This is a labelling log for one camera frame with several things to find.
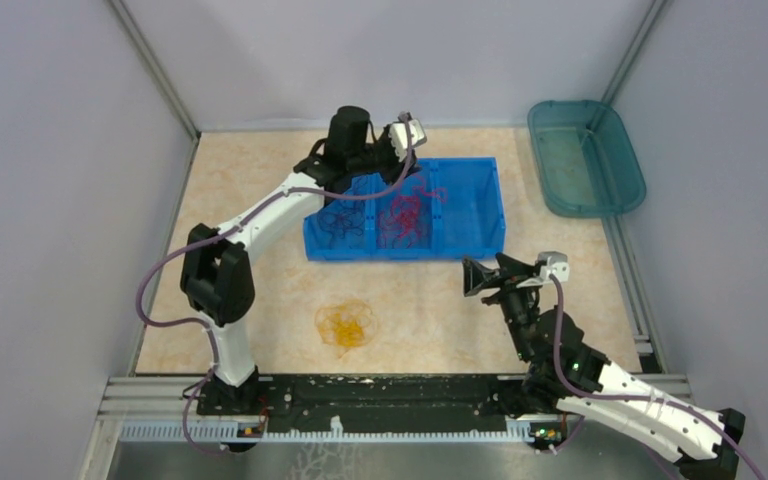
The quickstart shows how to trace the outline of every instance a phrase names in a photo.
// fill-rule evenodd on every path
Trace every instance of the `robotic arm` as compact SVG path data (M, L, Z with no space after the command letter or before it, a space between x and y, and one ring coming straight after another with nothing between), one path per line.
M377 173L391 185L400 174L419 171L408 151L408 131L411 147L426 141L418 120L404 114L400 122L385 126L379 138L373 132L373 142L367 143L371 127L366 110L341 107L331 118L328 137L317 141L263 200L216 228L199 224L190 231L188 244L234 230L187 253L180 284L190 306L211 326L219 353L215 374L229 394L247 395L242 386L256 372L243 321L255 297L252 263L290 227L348 190L352 178Z
M565 255L541 253L534 265L502 253L496 259L497 269L464 259L464 296L498 288L482 303L502 308L520 360L530 362L521 386L525 403L537 412L572 412L625 433L688 479L734 478L738 456L719 432L739 441L742 413L693 407L626 372L583 343L584 333L559 310L561 295L558 306L541 314L540 288L569 278Z

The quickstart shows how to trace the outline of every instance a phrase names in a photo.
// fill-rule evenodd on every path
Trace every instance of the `blue plastic tray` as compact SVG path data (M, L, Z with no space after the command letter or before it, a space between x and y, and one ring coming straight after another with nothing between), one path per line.
M620 116L594 101L542 102L528 114L543 199L565 217L637 208L646 184Z
M430 158L397 192L334 201L304 221L309 260L435 260L492 257L505 246L505 213L495 158ZM380 192L378 175L355 178L348 194ZM414 222L400 222L412 215Z

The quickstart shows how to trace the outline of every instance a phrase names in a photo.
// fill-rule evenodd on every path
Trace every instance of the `wooden table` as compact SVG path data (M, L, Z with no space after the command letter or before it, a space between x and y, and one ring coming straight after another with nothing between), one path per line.
M301 160L323 131L205 134L193 164L171 249L198 223L217 225L260 200ZM528 263L537 253L569 256L566 310L585 341L630 371L639 371L631 328L599 220L555 216L540 194L527 131L431 129L422 157L496 157L507 221L505 252ZM253 266L256 300L246 316L252 352L264 373L513 373L517 359L499 307L462 296L459 262L316 263L304 254L302 225L293 227ZM152 317L192 313L178 289L181 259L161 274ZM551 308L554 288L541 292ZM316 311L358 298L378 318L372 341L341 355L323 343ZM146 332L137 371L205 371L210 351L201 328Z

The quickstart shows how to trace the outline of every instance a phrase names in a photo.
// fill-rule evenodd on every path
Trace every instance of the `wall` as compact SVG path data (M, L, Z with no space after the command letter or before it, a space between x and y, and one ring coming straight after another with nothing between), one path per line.
M104 2L0 1L0 479L77 474L189 145Z
M768 2L675 2L617 108L649 187L628 223L669 365L698 402L748 414L768 472Z
M202 130L523 121L601 98L650 0L127 0Z

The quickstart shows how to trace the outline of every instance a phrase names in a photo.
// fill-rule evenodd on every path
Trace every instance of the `yellow net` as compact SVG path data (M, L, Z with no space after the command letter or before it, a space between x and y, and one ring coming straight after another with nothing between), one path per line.
M323 342L346 350L366 345L378 329L372 308L358 299L320 308L315 322Z

